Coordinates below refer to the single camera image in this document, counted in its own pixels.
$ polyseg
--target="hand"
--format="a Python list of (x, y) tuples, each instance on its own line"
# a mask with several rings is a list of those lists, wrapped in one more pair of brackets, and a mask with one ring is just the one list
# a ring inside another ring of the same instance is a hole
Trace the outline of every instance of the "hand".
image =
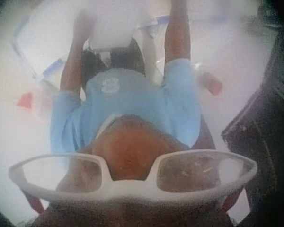
[(95, 21), (94, 17), (82, 10), (74, 21), (73, 41), (83, 45), (88, 38), (92, 37)]

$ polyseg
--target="red strap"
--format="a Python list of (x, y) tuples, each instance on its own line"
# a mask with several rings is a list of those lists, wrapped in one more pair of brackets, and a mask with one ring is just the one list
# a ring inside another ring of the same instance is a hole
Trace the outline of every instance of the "red strap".
[(28, 200), (30, 207), (33, 208), (34, 211), (36, 211), (38, 214), (41, 214), (45, 211), (40, 199), (32, 196), (31, 194), (28, 194), (25, 191), (22, 192), (25, 195), (26, 199)]
[(224, 204), (222, 206), (222, 209), (227, 212), (230, 208), (233, 207), (233, 205), (236, 204), (241, 192), (243, 191), (242, 187), (241, 189), (237, 190), (236, 192), (234, 192), (233, 194), (229, 195), (226, 197)]

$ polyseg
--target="shirt sleeve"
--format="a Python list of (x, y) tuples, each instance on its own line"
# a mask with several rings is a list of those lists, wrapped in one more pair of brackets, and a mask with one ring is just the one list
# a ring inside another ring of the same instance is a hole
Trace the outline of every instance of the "shirt sleeve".
[(59, 91), (53, 104), (51, 149), (53, 153), (75, 152), (80, 145), (81, 100), (72, 91)]
[(182, 143), (192, 147), (199, 136), (201, 113), (191, 61), (175, 59), (168, 62), (164, 69), (162, 88), (172, 133)]

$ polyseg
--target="printed number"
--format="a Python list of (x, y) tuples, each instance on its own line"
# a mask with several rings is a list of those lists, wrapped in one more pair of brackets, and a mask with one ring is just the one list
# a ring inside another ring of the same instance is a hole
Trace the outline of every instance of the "printed number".
[(110, 78), (102, 82), (102, 92), (114, 93), (120, 90), (119, 79)]

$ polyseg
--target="white frame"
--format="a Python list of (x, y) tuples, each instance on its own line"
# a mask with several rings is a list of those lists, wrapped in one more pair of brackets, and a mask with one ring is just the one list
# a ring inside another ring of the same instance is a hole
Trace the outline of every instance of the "white frame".
[[(235, 157), (243, 160), (252, 165), (249, 172), (244, 174), (231, 183), (227, 183), (220, 187), (207, 189), (196, 192), (165, 192), (157, 187), (157, 173), (161, 160), (166, 157), (176, 156), (187, 153), (197, 152), (219, 152), (229, 157)], [(102, 184), (100, 188), (94, 192), (89, 193), (69, 193), (69, 192), (56, 192), (48, 189), (38, 187), (30, 184), (25, 180), (22, 166), (28, 162), (34, 161), (40, 158), (46, 157), (80, 157), (85, 160), (96, 161), (100, 164), (102, 173)], [(9, 177), (11, 180), (27, 193), (41, 198), (47, 201), (93, 201), (93, 202), (105, 202), (110, 199), (116, 199), (120, 197), (139, 198), (145, 201), (158, 201), (158, 202), (189, 202), (194, 204), (205, 203), (209, 201), (217, 200), (221, 197), (228, 196), (233, 192), (241, 189), (249, 180), (251, 180), (257, 173), (257, 164), (255, 161), (230, 152), (216, 151), (216, 150), (187, 150), (164, 154), (156, 158), (154, 161), (149, 175), (145, 181), (140, 180), (121, 180), (113, 181), (108, 170), (106, 161), (99, 156), (88, 154), (60, 154), (60, 155), (41, 155), (33, 157), (22, 162), (19, 162), (9, 169)]]

